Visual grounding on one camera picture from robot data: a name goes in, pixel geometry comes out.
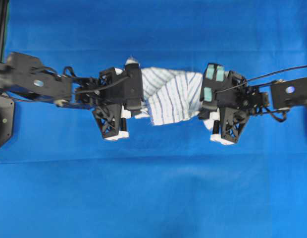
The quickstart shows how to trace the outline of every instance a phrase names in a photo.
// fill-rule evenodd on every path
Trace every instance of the hole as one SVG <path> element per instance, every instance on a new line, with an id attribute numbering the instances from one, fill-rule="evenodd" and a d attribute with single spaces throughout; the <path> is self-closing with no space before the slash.
<path id="1" fill-rule="evenodd" d="M 290 87 L 287 87 L 287 88 L 286 88 L 286 93 L 294 93 L 295 90 L 296 90 L 295 87 L 290 86 Z"/>

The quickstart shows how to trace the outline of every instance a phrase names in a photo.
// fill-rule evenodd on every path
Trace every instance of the blue fabric surface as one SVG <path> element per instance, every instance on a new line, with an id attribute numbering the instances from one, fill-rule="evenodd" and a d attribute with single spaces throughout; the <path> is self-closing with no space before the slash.
<path id="1" fill-rule="evenodd" d="M 85 76 L 132 55 L 251 78 L 307 64 L 307 0 L 11 0 L 11 51 Z M 307 237 L 305 108 L 285 123 L 251 118 L 227 147 L 197 119 L 128 128 L 108 142 L 89 111 L 17 103 L 0 149 L 0 238 Z"/>

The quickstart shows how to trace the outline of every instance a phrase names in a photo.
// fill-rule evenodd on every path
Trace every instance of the white towel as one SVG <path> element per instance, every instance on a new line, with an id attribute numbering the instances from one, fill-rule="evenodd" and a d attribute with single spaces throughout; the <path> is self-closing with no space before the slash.
<path id="1" fill-rule="evenodd" d="M 129 58 L 126 64 L 136 63 Z M 199 113 L 202 74 L 165 68 L 143 68 L 144 99 L 142 113 L 153 125 L 189 120 Z"/>

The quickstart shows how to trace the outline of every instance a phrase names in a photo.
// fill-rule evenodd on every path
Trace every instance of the teal pad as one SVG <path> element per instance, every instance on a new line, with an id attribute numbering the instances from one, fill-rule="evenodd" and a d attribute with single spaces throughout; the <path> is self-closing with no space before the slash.
<path id="1" fill-rule="evenodd" d="M 212 101 L 212 90 L 211 88 L 204 88 L 204 101 L 211 102 Z"/>
<path id="2" fill-rule="evenodd" d="M 216 81 L 218 82 L 224 81 L 224 67 L 223 66 L 217 66 Z"/>
<path id="3" fill-rule="evenodd" d="M 214 75 L 214 65 L 209 64 L 207 69 L 206 69 L 206 78 L 209 79 L 209 80 L 212 80 L 213 75 Z"/>

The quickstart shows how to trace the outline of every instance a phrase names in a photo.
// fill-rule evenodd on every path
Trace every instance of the metal mounting plate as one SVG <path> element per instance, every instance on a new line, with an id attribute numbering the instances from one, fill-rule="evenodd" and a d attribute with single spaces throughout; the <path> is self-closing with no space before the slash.
<path id="1" fill-rule="evenodd" d="M 0 97 L 0 147 L 12 136 L 15 103 L 11 99 Z"/>

